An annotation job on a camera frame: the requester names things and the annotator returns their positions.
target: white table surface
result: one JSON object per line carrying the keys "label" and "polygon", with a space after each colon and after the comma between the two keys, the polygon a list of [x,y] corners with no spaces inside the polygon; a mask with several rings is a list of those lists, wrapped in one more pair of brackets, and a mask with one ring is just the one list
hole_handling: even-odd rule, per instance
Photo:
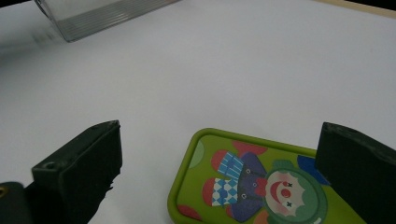
{"label": "white table surface", "polygon": [[323,121],[396,148],[396,20],[310,0],[183,0],[75,43],[0,8],[0,182],[119,119],[121,174],[90,223],[172,223],[197,131],[316,148]]}

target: clown illustration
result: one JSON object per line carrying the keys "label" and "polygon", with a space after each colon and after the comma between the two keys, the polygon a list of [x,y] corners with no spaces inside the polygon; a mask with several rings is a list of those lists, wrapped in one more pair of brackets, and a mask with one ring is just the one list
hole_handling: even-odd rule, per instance
{"label": "clown illustration", "polygon": [[207,205],[223,207],[238,222],[252,217],[260,223],[322,222],[327,200],[310,158],[299,158],[301,169],[290,161],[274,160],[272,169],[266,171],[258,158],[266,148],[241,142],[233,145],[238,155],[221,149],[212,157],[212,168],[223,177],[204,183],[202,197]]}

